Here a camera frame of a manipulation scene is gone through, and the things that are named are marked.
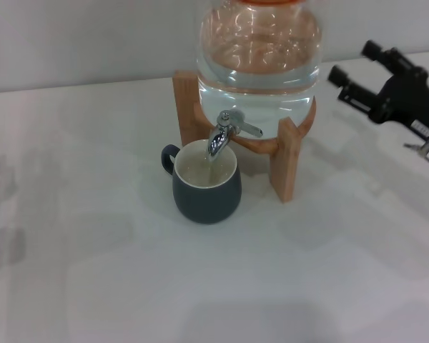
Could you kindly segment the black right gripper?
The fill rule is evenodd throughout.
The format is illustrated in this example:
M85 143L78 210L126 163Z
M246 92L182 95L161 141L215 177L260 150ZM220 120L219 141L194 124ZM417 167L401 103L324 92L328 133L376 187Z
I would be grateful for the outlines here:
M351 80L338 65L331 68L327 80L341 89L338 99L368 114L371 121L383 124L396 121L421 139L429 138L428 72L414 65L397 48L384 49L368 40L361 55L384 66L393 76L379 94Z

